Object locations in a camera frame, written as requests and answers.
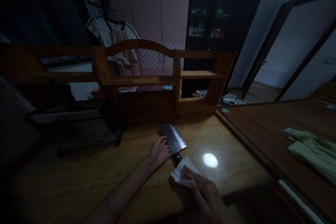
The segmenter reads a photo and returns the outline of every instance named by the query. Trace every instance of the doorway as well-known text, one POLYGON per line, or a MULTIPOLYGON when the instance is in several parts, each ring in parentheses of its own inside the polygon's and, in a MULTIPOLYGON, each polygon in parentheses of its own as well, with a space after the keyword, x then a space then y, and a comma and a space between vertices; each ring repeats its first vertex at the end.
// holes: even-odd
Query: doorway
POLYGON ((244 82, 242 99, 247 100, 248 95, 253 95, 263 102, 279 100, 307 56, 333 23, 335 2, 295 0, 282 25, 279 20, 290 2, 280 8, 244 82))

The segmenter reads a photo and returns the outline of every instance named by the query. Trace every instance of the white tissue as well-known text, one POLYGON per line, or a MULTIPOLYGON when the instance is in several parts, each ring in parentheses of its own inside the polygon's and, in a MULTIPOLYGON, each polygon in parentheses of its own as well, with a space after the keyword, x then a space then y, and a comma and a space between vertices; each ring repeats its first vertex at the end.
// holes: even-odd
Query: white tissue
POLYGON ((183 168, 184 165, 188 166, 188 168, 190 168, 193 172, 196 172, 199 175, 201 175, 199 170, 197 170, 197 168, 192 164, 189 156, 186 156, 184 159, 182 159, 182 161, 177 165, 177 168, 173 170, 173 172, 170 175, 173 177, 176 183, 191 189, 191 187, 195 184, 195 181, 181 179, 181 176, 183 175, 181 169, 183 168))

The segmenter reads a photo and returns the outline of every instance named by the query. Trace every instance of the right hand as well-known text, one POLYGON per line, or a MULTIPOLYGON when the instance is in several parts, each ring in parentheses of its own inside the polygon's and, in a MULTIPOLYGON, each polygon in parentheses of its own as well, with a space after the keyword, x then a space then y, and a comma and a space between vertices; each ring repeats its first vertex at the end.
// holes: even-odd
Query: right hand
POLYGON ((193 172, 186 165, 181 169, 182 179, 194 180, 192 193, 201 210, 212 223, 233 223, 213 181, 193 172))

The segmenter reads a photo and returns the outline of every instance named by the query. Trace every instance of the kitchen knife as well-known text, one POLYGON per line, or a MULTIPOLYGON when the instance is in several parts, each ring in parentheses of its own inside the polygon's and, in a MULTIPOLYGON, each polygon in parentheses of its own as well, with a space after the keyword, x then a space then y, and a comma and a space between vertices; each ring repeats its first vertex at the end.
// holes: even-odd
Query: kitchen knife
POLYGON ((160 127, 162 135, 167 135, 166 141, 177 163, 182 161, 180 151, 187 147, 184 139, 173 124, 164 124, 160 127))

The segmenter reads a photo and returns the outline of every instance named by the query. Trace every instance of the cleaver handle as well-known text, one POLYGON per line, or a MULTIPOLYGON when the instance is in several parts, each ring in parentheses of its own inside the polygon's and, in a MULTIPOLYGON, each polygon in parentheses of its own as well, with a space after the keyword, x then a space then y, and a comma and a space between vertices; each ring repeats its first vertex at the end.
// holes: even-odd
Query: cleaver handle
POLYGON ((180 152, 174 153, 173 156, 175 157, 178 164, 182 161, 182 157, 180 155, 180 152))

